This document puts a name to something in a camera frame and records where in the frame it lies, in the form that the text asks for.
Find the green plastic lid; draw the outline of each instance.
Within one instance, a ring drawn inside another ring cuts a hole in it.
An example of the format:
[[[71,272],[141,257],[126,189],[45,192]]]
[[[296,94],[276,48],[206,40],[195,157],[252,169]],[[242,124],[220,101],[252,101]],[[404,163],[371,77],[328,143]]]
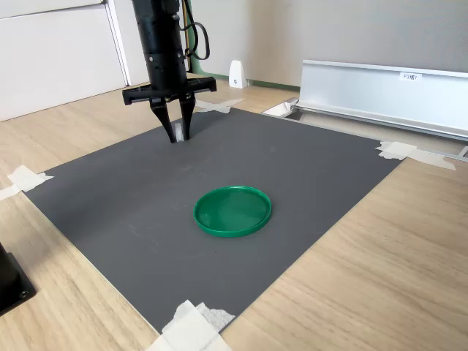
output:
[[[270,219],[271,201],[249,186],[226,186],[202,196],[193,210],[196,223],[209,234],[234,238],[256,232]]]

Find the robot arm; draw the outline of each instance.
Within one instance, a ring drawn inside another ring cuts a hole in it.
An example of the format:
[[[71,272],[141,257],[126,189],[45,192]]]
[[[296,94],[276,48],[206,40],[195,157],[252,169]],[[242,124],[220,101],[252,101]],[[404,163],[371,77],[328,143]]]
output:
[[[150,84],[138,88],[123,90],[125,105],[133,102],[149,101],[150,108],[165,128],[170,142],[176,138],[167,113],[167,102],[178,99],[182,112],[184,139],[190,138],[190,121],[195,108],[195,93],[216,91],[214,78],[188,79],[184,60],[190,56],[196,59],[207,59],[210,55],[208,35],[205,28],[193,21],[187,0],[186,11],[191,23],[184,28],[179,26],[179,0],[132,0],[137,18],[138,31],[143,46],[146,68]],[[206,57],[200,58],[195,50],[198,46],[196,26],[202,29],[206,44]],[[193,49],[182,50],[179,32],[193,29],[195,45]]]

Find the white cabinet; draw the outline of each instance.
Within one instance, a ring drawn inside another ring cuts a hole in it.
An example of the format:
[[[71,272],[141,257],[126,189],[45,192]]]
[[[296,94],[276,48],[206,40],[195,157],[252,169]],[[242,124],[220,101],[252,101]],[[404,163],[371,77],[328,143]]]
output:
[[[0,121],[125,86],[103,4],[1,19],[0,50]]]
[[[0,18],[99,4],[102,0],[2,0]]]

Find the black cable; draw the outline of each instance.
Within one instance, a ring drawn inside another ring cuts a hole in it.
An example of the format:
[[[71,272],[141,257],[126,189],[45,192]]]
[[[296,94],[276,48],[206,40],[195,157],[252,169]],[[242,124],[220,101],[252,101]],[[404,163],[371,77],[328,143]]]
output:
[[[193,16],[192,16],[192,11],[190,10],[190,6],[189,6],[189,0],[183,0],[184,3],[185,3],[185,9],[186,9],[186,12],[187,12],[187,15],[189,16],[189,19],[190,19],[190,24],[187,25],[186,27],[183,27],[183,28],[180,28],[179,29],[181,31],[187,31],[188,29],[192,28],[193,30],[193,34],[194,34],[194,37],[195,37],[195,44],[194,44],[194,47],[192,49],[190,48],[187,48],[185,50],[185,55],[186,57],[190,57],[190,56],[194,56],[197,60],[206,60],[209,56],[210,56],[210,43],[208,41],[208,33],[206,32],[206,29],[205,27],[203,26],[203,24],[199,23],[199,22],[195,22],[193,20]],[[195,51],[197,50],[197,47],[198,47],[198,32],[197,32],[197,26],[200,27],[200,29],[202,30],[203,32],[203,36],[205,37],[205,51],[206,51],[206,54],[205,54],[205,57],[204,58],[201,58],[199,57]]]

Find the white tape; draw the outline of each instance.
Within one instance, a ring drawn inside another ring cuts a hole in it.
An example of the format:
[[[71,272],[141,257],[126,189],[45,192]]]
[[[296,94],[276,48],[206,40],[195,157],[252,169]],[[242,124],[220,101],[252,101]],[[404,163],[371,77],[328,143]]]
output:
[[[460,154],[458,154],[460,157],[466,157],[468,158],[468,146],[465,146],[463,150],[460,151]]]
[[[238,102],[244,101],[245,99],[236,99],[236,100],[228,100],[222,102],[220,104],[211,104],[210,102],[197,100],[196,106],[201,107],[202,110],[198,112],[210,112],[210,111],[218,111],[222,113],[229,113],[231,106],[237,104]]]
[[[45,175],[45,173],[36,174],[25,165],[21,165],[15,170],[15,172],[7,177],[11,180],[13,185],[0,190],[0,200],[16,195],[20,191],[28,192],[36,186],[53,178],[49,175]]]
[[[216,322],[226,319],[230,322],[234,318],[226,311],[210,310],[204,303],[195,308],[187,300],[177,308],[173,320],[162,329],[161,336],[147,351],[230,351],[230,347],[218,334],[219,326],[212,326],[200,310],[209,314]]]
[[[235,316],[227,313],[224,309],[209,309],[205,303],[200,303],[197,310],[210,323],[213,328],[219,333],[226,325],[229,324]]]
[[[380,144],[381,146],[376,149],[381,150],[382,152],[379,156],[385,157],[386,159],[404,159],[405,157],[409,157],[410,159],[415,159],[416,161],[428,165],[447,168],[448,170],[456,170],[453,164],[444,160],[444,156],[419,150],[414,145],[398,142],[390,143],[388,141],[381,141]]]

